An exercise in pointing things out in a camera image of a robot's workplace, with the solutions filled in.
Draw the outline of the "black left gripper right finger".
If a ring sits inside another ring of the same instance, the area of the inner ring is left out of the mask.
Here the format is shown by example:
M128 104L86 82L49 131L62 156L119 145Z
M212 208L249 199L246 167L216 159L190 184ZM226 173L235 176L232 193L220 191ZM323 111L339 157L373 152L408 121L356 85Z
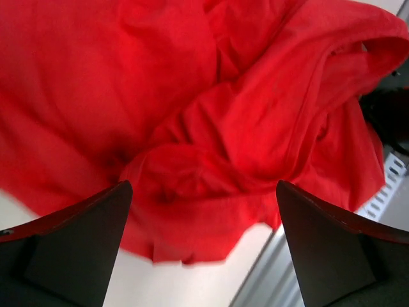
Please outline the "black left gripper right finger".
M277 203L305 306L408 306L408 232L286 181Z

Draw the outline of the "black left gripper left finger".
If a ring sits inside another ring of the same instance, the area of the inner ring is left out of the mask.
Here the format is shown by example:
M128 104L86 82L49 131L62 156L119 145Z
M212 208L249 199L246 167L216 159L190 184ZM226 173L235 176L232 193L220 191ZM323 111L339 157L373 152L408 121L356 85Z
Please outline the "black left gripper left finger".
M102 306L131 201L123 181L1 230L1 306Z

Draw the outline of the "red tank top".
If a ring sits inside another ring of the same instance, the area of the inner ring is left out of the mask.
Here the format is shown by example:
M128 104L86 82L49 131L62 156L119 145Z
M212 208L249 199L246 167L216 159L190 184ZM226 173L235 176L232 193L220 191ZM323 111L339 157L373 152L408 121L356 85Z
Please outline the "red tank top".
M355 1L2 1L1 189L40 216L128 180L122 247L225 259L295 184L346 210L383 185L359 98L408 57Z

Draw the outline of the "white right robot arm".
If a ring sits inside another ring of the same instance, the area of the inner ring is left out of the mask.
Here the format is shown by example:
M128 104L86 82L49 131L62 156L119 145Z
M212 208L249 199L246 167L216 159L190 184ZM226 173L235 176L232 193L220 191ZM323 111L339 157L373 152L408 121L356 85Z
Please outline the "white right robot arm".
M394 151L408 155L408 61L363 95L359 104L364 118L381 141Z

